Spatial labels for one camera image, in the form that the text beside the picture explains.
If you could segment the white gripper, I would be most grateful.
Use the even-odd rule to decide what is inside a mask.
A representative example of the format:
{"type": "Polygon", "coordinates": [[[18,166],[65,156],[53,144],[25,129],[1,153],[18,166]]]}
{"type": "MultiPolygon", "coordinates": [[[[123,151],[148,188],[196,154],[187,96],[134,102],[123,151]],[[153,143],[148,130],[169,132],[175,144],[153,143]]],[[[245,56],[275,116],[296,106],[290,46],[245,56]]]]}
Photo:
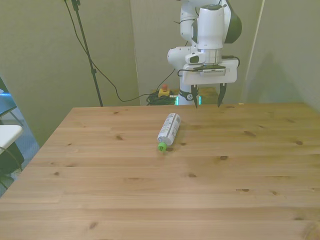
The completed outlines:
{"type": "Polygon", "coordinates": [[[186,64],[181,70],[183,84],[191,85],[191,94],[194,105],[198,108],[199,89],[197,85],[219,85],[217,106],[223,103],[227,91],[227,84],[234,83],[238,74],[238,59],[223,59],[215,65],[186,64]]]}

